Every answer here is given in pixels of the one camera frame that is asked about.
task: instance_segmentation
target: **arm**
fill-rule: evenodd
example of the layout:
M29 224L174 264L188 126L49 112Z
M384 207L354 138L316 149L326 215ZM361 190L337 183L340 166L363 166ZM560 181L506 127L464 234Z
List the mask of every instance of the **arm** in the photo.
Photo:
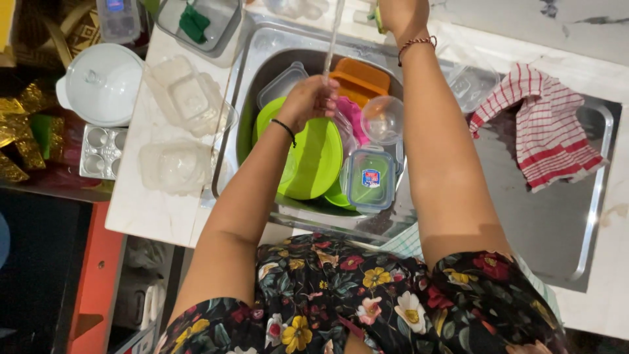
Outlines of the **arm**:
M276 119L298 133L310 118L332 116L335 104L328 98L337 98L337 87L334 80L325 86L321 76L310 77L295 86ZM255 253L291 142L284 127L270 123L227 184L201 231L171 322L191 306L216 297L253 305Z
M426 0L381 2L398 47L429 36ZM489 196L469 129L435 51L417 43L402 54L404 148L421 247L430 268L452 253L511 253Z

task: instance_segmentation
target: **label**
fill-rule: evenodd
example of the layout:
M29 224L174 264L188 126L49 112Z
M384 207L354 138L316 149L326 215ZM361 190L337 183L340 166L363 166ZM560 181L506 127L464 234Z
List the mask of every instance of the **label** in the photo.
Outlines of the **label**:
M125 8L125 4L123 4L123 0L107 0L107 9L110 12L118 12L122 11Z
M374 169L365 169L362 172L362 185L368 188L380 187L380 172Z

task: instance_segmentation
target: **running water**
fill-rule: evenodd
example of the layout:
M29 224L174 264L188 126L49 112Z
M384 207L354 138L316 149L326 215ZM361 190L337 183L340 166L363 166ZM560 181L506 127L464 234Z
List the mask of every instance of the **running water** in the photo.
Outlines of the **running water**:
M323 65L323 82L325 84L328 84L328 77L330 76L330 65L332 65L332 57L334 56L334 45L337 43L337 32L338 26L341 24L343 7L345 7L345 0L337 0L337 12L334 17L334 27L332 27L330 49L328 49L328 55L325 57L325 63Z

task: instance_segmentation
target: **floral dress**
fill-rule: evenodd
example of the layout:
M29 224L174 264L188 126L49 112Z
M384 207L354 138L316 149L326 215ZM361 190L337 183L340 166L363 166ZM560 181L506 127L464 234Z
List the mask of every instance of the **floral dress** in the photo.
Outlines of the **floral dress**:
M258 249L255 304L208 299L166 330L160 354L567 353L561 325L511 256L415 259L320 234Z

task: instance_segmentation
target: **pink cloth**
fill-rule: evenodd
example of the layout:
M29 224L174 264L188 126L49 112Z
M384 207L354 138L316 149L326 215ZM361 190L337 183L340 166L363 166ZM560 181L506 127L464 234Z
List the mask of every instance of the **pink cloth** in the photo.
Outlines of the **pink cloth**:
M365 135L365 132L362 131L362 127L360 126L362 110L358 104L350 101L350 99L345 96L341 96L337 100L337 108L352 124L353 135L358 140L358 143L360 145L368 143L369 138Z
M576 111L584 99L558 79L529 65L516 67L476 110L470 132L523 100L516 115L516 156L532 192L559 179L577 182L607 164L589 146Z

